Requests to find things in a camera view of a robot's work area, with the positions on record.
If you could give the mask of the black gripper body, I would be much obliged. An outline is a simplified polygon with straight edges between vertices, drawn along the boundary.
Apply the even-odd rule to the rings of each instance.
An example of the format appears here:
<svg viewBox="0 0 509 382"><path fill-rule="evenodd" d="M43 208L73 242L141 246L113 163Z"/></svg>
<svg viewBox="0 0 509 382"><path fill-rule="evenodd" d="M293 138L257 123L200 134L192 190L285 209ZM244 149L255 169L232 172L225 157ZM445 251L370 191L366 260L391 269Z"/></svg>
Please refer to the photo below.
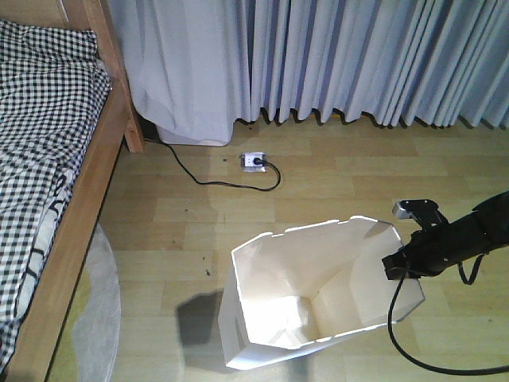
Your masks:
<svg viewBox="0 0 509 382"><path fill-rule="evenodd" d="M453 226L422 228L411 234L408 244L382 259L385 274L389 280L437 276L457 264L456 244L457 229Z"/></svg>

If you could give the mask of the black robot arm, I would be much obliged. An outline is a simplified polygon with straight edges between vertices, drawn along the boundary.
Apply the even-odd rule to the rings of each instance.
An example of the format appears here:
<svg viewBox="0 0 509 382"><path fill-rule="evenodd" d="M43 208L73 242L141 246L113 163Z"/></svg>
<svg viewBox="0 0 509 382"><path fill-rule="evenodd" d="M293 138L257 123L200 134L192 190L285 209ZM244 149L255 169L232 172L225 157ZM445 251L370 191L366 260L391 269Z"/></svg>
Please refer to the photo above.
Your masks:
<svg viewBox="0 0 509 382"><path fill-rule="evenodd" d="M434 277L447 267L508 245L508 193L483 201L453 222L430 199L398 201L393 214L413 219L421 228L410 242L382 259L389 280L409 275L413 279Z"/></svg>

